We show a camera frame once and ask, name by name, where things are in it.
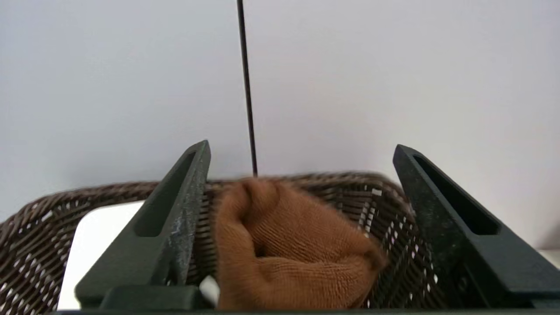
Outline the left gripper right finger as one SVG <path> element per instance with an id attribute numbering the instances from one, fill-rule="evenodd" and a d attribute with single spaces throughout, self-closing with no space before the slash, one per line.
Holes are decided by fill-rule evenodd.
<path id="1" fill-rule="evenodd" d="M 397 145 L 393 165 L 450 306 L 559 307 L 552 263 L 420 152 Z"/>

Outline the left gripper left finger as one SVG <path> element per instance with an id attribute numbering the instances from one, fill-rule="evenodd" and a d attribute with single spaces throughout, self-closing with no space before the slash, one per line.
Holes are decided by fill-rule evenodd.
<path id="1" fill-rule="evenodd" d="M 211 161 L 207 140 L 190 146 L 76 285 L 81 309 L 196 309 L 187 285 Z"/>

